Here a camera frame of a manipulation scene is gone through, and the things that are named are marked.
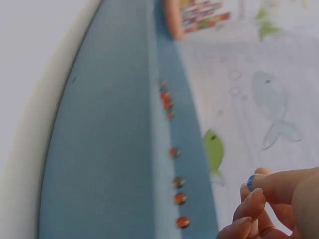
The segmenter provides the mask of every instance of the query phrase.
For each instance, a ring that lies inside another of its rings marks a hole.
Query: blue foam mat
[[[154,160],[168,160],[169,145],[163,141],[169,137],[183,150],[175,172],[187,180],[188,202],[179,214],[190,216],[192,223],[182,236],[211,239],[217,234],[209,172],[187,79],[167,34],[161,5],[156,4],[155,12],[149,7],[145,0],[105,0],[91,24],[49,146],[40,239],[175,239],[173,191],[171,179],[165,178],[170,174],[157,172],[159,178],[154,177]],[[157,67],[146,47],[149,13],[151,17],[155,13],[156,19]],[[170,129],[168,123],[154,119],[163,113],[150,95],[156,91],[156,70],[167,79],[176,104]],[[156,185],[161,185],[166,200],[154,198]]]

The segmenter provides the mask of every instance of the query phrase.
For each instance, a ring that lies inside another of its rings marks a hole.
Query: white wall
[[[0,238],[37,237],[58,102],[101,0],[0,0]]]

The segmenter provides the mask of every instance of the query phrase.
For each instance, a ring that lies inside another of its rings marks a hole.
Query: fish illustration
[[[258,31],[259,39],[263,41],[266,36],[279,34],[281,31],[282,30],[280,28],[273,26],[270,21],[262,22]]]
[[[256,105],[272,123],[263,140],[262,149],[271,147],[279,136],[292,142],[300,141],[301,134],[296,125],[284,120],[288,110],[288,94],[275,77],[263,71],[256,71],[253,74],[252,90]]]
[[[208,130],[204,136],[204,144],[212,182],[224,185],[224,178],[220,171],[219,166],[224,157],[224,146],[215,132]]]

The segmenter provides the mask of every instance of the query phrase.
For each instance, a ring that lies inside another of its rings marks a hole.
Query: blue bead
[[[247,181],[247,187],[248,187],[249,191],[251,191],[251,192],[254,190],[254,188],[253,188],[254,178],[255,178],[255,175],[252,175],[249,177],[249,179]]]

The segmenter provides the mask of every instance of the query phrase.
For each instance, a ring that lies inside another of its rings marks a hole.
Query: hand
[[[241,187],[242,203],[233,224],[224,228],[217,239],[319,238],[319,190],[314,190],[319,185],[318,171],[315,168],[270,174],[267,169],[257,169],[252,183],[254,191],[250,193],[247,184]],[[266,201],[277,218],[293,231],[291,236],[274,227],[264,210]]]

